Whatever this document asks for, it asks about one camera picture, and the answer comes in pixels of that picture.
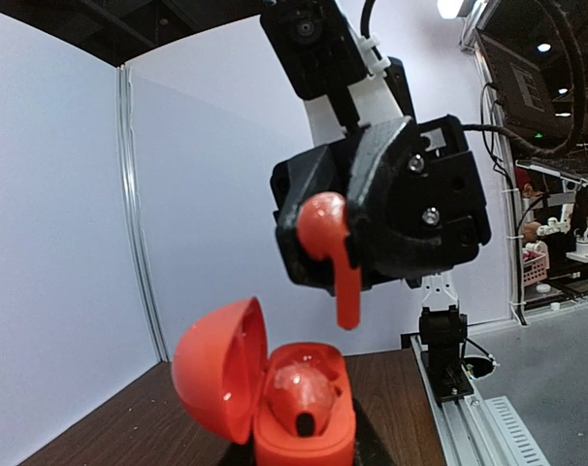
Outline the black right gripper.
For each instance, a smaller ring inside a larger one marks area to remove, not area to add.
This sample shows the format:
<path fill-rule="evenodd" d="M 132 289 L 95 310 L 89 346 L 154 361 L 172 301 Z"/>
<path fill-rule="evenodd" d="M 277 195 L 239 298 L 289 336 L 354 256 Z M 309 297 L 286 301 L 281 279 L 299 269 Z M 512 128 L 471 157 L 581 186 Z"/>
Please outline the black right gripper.
<path fill-rule="evenodd" d="M 482 182 L 456 116 L 372 125 L 280 162 L 270 184 L 289 280 L 330 295 L 332 263 L 310 258 L 297 236 L 300 210 L 318 193 L 346 201 L 349 258 L 362 268 L 364 289 L 471 262 L 491 239 Z"/>

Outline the red earbud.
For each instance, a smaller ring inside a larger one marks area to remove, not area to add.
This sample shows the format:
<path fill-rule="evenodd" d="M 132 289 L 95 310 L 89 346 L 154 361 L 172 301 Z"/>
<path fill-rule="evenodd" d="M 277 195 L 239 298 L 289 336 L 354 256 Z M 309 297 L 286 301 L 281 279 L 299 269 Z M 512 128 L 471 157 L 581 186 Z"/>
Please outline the red earbud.
<path fill-rule="evenodd" d="M 322 434 L 337 398 L 328 377 L 303 363 L 277 369 L 266 389 L 271 414 L 288 434 L 297 438 Z"/>
<path fill-rule="evenodd" d="M 333 191 L 309 198 L 299 213 L 297 237 L 311 259 L 331 261 L 338 326 L 355 329 L 361 319 L 362 274 L 350 264 L 346 247 L 350 232 L 345 199 Z"/>

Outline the red round earbud charging case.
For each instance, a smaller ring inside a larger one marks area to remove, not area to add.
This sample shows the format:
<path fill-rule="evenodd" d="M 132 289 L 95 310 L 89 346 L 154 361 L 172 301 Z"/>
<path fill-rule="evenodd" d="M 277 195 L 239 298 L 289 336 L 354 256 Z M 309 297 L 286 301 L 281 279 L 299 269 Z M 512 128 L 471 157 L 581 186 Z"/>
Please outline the red round earbud charging case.
<path fill-rule="evenodd" d="M 317 437 L 291 436 L 268 407 L 268 381 L 277 369 L 293 363 L 319 369 L 338 395 L 328 426 Z M 269 351 L 257 298 L 220 308 L 189 327 L 175 350 L 172 378 L 190 416 L 230 443 L 252 443 L 258 465 L 354 462 L 356 414 L 342 354 L 318 343 Z"/>

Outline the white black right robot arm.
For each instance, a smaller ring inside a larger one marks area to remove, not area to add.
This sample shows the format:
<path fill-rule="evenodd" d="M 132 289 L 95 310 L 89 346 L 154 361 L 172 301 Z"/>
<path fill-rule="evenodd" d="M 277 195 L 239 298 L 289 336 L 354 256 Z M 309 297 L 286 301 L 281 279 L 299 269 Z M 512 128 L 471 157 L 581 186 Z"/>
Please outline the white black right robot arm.
<path fill-rule="evenodd" d="M 455 305 L 451 269 L 491 239 L 482 183 L 460 120 L 409 116 L 373 125 L 277 164 L 270 179 L 276 238 L 290 281 L 334 290 L 328 261 L 296 237 L 303 204 L 332 191 L 345 200 L 349 261 L 362 286 L 404 280 L 433 310 Z"/>

